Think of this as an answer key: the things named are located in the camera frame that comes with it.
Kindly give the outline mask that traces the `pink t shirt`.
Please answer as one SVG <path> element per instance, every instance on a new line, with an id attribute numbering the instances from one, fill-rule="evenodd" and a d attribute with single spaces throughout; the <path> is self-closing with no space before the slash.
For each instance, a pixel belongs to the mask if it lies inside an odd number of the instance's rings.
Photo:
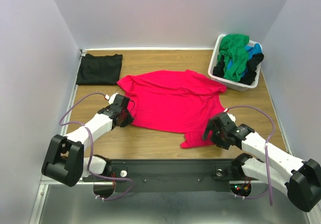
<path id="1" fill-rule="evenodd" d="M 184 134 L 184 149 L 211 145 L 202 135 L 208 120 L 224 110 L 225 85 L 191 70 L 127 75 L 117 84 L 132 100 L 134 126 Z"/>

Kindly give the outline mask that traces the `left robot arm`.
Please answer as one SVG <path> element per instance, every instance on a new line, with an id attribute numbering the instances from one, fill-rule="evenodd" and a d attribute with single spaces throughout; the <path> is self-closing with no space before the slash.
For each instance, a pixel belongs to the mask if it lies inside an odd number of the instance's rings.
<path id="1" fill-rule="evenodd" d="M 111 168 L 107 159 L 94 156 L 84 156 L 87 148 L 93 149 L 93 143 L 115 127 L 124 128 L 130 125 L 134 118 L 128 109 L 130 98 L 115 93 L 104 97 L 109 105 L 100 109 L 94 117 L 75 131 L 64 136 L 55 135 L 42 165 L 41 173 L 69 187 L 74 186 L 81 178 L 95 176 L 101 181 L 116 181 L 111 177 Z"/>

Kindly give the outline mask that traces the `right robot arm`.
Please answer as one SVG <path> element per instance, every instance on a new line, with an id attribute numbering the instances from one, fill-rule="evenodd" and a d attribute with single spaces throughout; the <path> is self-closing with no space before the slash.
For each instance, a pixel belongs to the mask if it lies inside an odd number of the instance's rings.
<path id="1" fill-rule="evenodd" d="M 317 161 L 304 161 L 266 142 L 251 127 L 237 126 L 231 114 L 221 112 L 210 118 L 202 138 L 223 149 L 236 146 L 245 151 L 234 159 L 233 177 L 246 176 L 262 181 L 284 193 L 304 212 L 310 212 L 320 201 L 320 164 Z"/>

